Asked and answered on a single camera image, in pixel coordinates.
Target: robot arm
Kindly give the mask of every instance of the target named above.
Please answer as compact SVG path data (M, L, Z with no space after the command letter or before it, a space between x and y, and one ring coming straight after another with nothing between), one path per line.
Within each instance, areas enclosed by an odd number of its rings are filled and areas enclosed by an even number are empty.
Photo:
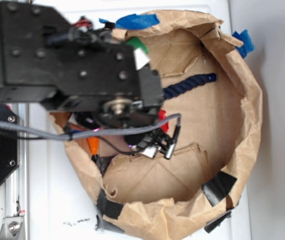
M133 48L110 30L83 32L51 7L3 1L0 104L32 102L129 128L153 125L164 97L158 73L136 71Z

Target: green object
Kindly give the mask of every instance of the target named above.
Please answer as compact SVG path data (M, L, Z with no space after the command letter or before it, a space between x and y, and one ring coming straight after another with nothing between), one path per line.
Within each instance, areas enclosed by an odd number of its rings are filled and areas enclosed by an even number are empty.
M142 43L142 41L139 40L138 37L134 36L132 39L126 42L128 45L133 46L133 48L136 50L138 48L141 48L145 54L149 54L148 48Z

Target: cardboard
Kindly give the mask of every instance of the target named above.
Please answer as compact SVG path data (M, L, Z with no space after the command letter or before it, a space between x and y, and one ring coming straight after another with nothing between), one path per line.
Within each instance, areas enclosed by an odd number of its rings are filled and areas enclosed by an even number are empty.
M121 40L139 37L164 88L196 74L217 75L216 82L165 101L167 115L182 114L174 155L170 160L161 154L155 159L117 155L102 177L84 142L66 142L65 148L95 204L101 188L109 200L123 204L117 219L104 215L104 220L145 240L181 240L237 206L259 150L262 91L235 49L242 42L220 30L221 20L193 11L152 13L160 24L144 30L116 29L113 35ZM65 121L60 114L51 118L61 133ZM169 123L169 135L175 124ZM121 140L114 142L126 148ZM102 145L100 154L115 152ZM219 171L237 181L213 207L202 185Z

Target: screw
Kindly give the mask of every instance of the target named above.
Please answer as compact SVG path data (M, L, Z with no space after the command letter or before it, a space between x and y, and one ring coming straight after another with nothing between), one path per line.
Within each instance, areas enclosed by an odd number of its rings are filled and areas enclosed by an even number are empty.
M38 48L36 50L36 56L40 59L43 59L46 56L46 52L43 48Z
M9 117L7 118L7 120L8 120L8 122L10 122L10 123L14 123L14 122L16 121L16 118L15 118L14 116L9 116Z
M84 56L86 56L86 52L84 49L80 49L78 52L77 52L78 56L83 58Z
M120 80L127 80L128 79L128 72L120 71L118 77L119 77Z
M31 12L35 15L35 16L39 16L42 13L42 9L40 7L33 7L31 9Z
M11 233L17 233L19 231L19 229L21 228L21 226L19 225L18 222L13 221L11 224L9 224L8 226L8 230Z
M11 53L11 55L13 57L19 57L22 54L22 51L21 51L21 49L19 47L14 46L14 47L11 48L11 52L10 53Z
M125 59L125 54L123 52L117 52L116 53L116 59L118 61L124 60Z
M10 2L7 4L7 9L10 11L10 12L16 12L17 9L18 9L18 6L17 6L17 3L15 2Z
M86 70L80 70L79 76L84 79L88 76L88 72Z
M125 109L125 105L123 103L117 103L111 106L111 109L113 111L113 114L117 115L121 115L124 112Z

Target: gray cable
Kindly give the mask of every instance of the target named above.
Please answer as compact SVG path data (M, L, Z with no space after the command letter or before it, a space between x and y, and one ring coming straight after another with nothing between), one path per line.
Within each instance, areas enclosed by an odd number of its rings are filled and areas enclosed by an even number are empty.
M83 139L83 138L90 138L90 137L96 137L96 136L111 136L111 135L135 135L135 134L142 134L146 133L155 129L160 128L162 125L166 124L172 119L177 119L177 125L180 126L181 124L181 114L176 113L173 115L170 115L166 117L164 120L159 121L155 125L152 126L144 126L144 127L133 127L133 128L127 128L127 129L102 129L99 131L84 131L84 132L78 132L74 133L72 135L70 134L52 134L46 131L41 131L35 128L27 127L27 126L21 126L12 124L9 122L0 121L0 129L7 130L7 131L14 131L14 132L25 132L29 133L35 136L42 137L44 139L51 139L56 141L69 141L71 138L73 140L76 139Z

